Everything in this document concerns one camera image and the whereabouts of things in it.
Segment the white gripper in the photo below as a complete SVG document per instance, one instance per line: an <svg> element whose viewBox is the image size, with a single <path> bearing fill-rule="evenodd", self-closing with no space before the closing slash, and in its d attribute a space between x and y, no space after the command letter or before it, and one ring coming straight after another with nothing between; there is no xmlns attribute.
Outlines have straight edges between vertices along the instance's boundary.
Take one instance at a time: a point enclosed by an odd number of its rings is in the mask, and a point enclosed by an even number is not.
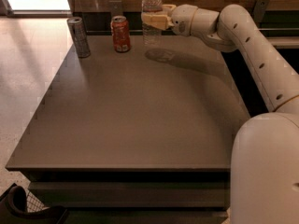
<svg viewBox="0 0 299 224"><path fill-rule="evenodd" d="M172 31L175 35L190 36L192 18L197 9L198 7L191 5L177 7L176 5L163 4L163 14L142 13L141 20L159 30L173 27Z"/></svg>

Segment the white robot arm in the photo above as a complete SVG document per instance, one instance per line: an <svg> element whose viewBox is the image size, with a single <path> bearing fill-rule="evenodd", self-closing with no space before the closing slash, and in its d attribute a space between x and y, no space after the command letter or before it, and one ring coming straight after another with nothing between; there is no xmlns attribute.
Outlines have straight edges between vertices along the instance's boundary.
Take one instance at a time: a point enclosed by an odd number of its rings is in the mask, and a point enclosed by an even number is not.
<svg viewBox="0 0 299 224"><path fill-rule="evenodd" d="M165 5L143 23L240 51L266 106L239 129L231 158L230 224L299 224L299 74L240 5L216 12Z"/></svg>

